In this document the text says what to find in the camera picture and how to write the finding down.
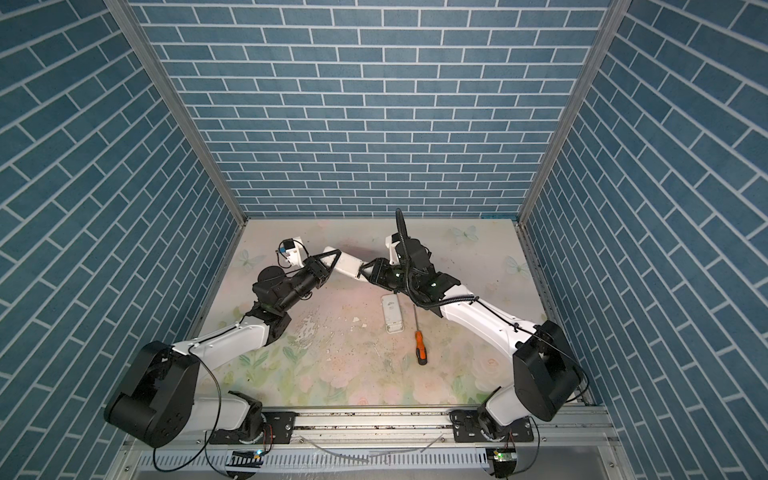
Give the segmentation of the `orange handled screwdriver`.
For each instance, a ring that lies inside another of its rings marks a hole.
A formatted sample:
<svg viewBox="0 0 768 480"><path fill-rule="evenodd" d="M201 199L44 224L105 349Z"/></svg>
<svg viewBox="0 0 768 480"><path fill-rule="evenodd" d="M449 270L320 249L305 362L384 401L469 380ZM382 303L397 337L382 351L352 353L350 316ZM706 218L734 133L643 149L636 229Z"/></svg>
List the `orange handled screwdriver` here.
<svg viewBox="0 0 768 480"><path fill-rule="evenodd" d="M418 321L418 307L416 305L413 306L413 314L414 314L414 325L415 325L415 354L417 363L420 366L425 366L428 364L428 355L427 355L427 349L424 343L424 337L423 332L421 331L419 327L419 321Z"/></svg>

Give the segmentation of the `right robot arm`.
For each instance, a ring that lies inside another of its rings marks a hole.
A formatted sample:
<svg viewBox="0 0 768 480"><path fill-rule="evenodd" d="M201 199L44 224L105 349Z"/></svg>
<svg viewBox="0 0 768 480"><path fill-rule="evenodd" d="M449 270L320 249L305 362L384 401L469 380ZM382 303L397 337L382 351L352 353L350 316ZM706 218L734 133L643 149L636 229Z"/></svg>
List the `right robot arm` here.
<svg viewBox="0 0 768 480"><path fill-rule="evenodd" d="M413 237L394 234L388 249L388 259L365 262L354 275L405 294L415 306L466 328L510 360L512 383L494 390L478 409L485 434L497 439L525 417L552 420L583 381L562 329L552 321L523 320L481 299L438 271L431 251Z"/></svg>

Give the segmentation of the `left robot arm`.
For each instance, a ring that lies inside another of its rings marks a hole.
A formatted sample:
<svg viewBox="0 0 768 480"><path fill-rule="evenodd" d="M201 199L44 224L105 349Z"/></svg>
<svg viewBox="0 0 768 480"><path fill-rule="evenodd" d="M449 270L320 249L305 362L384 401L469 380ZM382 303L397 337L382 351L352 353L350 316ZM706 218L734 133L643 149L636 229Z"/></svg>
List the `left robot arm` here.
<svg viewBox="0 0 768 480"><path fill-rule="evenodd" d="M338 249L311 255L292 274L268 267L253 286L256 302L235 324L175 344L144 345L109 399L105 421L153 448L191 432L219 443L264 440L261 401L234 390L203 397L199 378L277 341L291 322L290 309L327 282L341 255Z"/></svg>

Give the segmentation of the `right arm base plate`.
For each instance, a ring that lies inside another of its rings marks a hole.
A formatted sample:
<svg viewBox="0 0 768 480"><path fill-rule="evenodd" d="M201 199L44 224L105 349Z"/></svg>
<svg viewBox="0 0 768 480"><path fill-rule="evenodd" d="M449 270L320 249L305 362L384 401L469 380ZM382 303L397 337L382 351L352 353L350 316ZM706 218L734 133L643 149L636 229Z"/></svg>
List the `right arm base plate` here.
<svg viewBox="0 0 768 480"><path fill-rule="evenodd" d="M525 443L534 440L532 424L526 417L503 426L480 409L454 409L449 412L448 418L456 443Z"/></svg>

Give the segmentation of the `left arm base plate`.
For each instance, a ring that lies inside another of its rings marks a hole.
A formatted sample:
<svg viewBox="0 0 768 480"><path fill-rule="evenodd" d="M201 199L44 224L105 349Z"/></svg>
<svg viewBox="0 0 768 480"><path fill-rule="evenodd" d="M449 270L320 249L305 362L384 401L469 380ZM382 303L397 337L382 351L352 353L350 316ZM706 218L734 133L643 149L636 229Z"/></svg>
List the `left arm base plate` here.
<svg viewBox="0 0 768 480"><path fill-rule="evenodd" d="M288 444L293 435L297 414L292 411L266 411L247 418L237 429L215 430L212 445Z"/></svg>

